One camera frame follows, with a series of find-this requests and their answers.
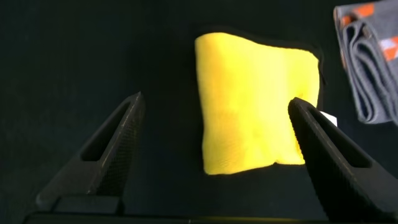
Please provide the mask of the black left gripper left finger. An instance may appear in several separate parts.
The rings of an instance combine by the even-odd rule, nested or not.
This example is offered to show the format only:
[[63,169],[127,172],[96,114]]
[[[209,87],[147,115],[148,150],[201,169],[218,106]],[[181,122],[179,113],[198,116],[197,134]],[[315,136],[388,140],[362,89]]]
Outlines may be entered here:
[[127,97],[38,193],[41,211],[104,212],[118,205],[139,148],[145,103]]

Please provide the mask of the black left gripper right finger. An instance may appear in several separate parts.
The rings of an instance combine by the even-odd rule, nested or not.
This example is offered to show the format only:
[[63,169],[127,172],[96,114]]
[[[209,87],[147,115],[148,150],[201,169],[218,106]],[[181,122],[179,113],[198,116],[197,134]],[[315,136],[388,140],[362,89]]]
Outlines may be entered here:
[[288,105],[318,199],[333,222],[397,222],[397,179],[309,102]]

